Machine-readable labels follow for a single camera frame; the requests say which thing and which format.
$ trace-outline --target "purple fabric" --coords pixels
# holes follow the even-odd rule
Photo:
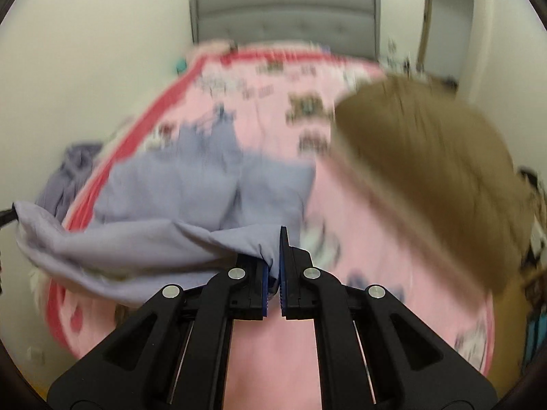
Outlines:
[[[76,194],[87,182],[93,170],[93,159],[102,149],[102,143],[80,143],[65,151],[61,167],[48,179],[36,200],[36,205],[50,212],[62,222]]]
[[[127,304],[145,302],[168,283],[202,285],[233,264],[235,253],[264,259],[277,279],[280,228],[298,244],[314,178],[311,162],[242,152],[232,120],[221,116],[210,135],[183,126],[171,146],[116,165],[83,232],[16,202],[17,243],[50,274]]]

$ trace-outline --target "pink bedsheet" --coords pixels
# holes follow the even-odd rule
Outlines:
[[[371,194],[357,189],[336,162],[323,155],[335,101],[357,79],[382,75],[374,64],[325,53],[247,51],[202,57],[97,168],[65,226],[87,226],[115,162],[145,148],[148,138],[158,133],[169,140],[183,122],[207,124],[215,105],[222,102],[235,115],[244,148],[279,159],[316,159],[317,176],[302,235],[314,264],[355,287],[384,285],[485,374],[493,352],[491,300],[446,267],[441,270]],[[288,119],[291,97],[310,94],[321,99],[324,115]],[[82,357],[114,329],[115,307],[111,301],[72,293],[52,281],[46,318],[57,340]],[[320,409],[313,323],[282,319],[277,297],[270,301],[264,322],[236,322],[224,408]]]

